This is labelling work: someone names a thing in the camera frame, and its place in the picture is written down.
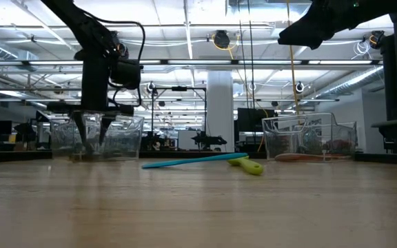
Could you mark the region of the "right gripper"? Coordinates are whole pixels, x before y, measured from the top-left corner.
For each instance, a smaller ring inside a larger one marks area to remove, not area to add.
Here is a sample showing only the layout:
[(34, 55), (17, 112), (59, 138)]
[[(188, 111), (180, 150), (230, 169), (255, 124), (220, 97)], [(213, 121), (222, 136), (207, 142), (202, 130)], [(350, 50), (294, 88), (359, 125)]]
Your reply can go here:
[(354, 0), (313, 0), (305, 16), (279, 33), (278, 43), (315, 50), (323, 39), (358, 26), (354, 21), (357, 7), (358, 2)]

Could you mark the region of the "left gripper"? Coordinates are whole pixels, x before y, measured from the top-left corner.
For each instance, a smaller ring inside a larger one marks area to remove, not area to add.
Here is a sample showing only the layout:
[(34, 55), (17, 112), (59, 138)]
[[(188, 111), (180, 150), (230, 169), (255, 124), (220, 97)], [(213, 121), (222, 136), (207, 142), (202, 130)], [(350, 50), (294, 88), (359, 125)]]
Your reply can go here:
[[(134, 62), (130, 59), (118, 58), (94, 58), (83, 61), (83, 77), (81, 83), (81, 103), (72, 105), (69, 103), (50, 103), (47, 110), (60, 114), (108, 114), (132, 116), (132, 105), (110, 105), (108, 86), (116, 83), (120, 88), (132, 90), (134, 88)], [(87, 140), (87, 127), (83, 115), (73, 115), (81, 142), (86, 152), (93, 152), (93, 146)], [(100, 137), (104, 137), (109, 126), (116, 120), (116, 116), (103, 116), (101, 119)]]

